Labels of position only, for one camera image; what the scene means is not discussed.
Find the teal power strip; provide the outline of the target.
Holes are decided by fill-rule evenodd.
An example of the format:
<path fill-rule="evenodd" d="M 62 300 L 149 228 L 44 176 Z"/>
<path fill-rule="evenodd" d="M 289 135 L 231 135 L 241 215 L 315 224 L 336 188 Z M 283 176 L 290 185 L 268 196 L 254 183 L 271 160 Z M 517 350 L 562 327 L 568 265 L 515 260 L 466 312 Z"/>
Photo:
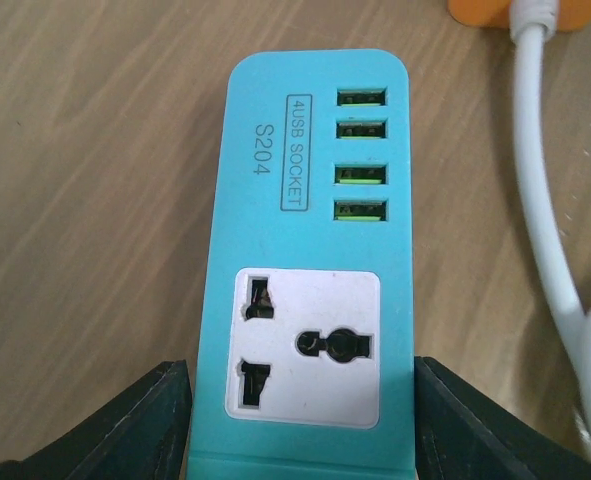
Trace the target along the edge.
<path fill-rule="evenodd" d="M 379 49 L 233 69 L 189 478 L 414 477 L 409 100 Z"/>

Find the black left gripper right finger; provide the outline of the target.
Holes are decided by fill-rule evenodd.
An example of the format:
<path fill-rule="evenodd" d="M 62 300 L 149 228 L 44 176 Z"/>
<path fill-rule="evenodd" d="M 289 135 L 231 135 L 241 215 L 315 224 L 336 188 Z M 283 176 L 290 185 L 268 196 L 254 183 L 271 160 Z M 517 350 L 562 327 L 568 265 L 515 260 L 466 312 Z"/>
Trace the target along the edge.
<path fill-rule="evenodd" d="M 432 357 L 414 358 L 414 396 L 420 479 L 591 479 L 591 463 Z"/>

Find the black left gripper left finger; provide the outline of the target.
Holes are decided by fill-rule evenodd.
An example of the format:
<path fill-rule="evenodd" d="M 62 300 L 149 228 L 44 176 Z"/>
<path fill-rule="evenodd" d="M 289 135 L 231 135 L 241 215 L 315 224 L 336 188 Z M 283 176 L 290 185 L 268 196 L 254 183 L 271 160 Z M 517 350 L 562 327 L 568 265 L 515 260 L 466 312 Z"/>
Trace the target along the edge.
<path fill-rule="evenodd" d="M 191 408 L 187 363 L 164 361 L 0 479 L 178 479 Z"/>

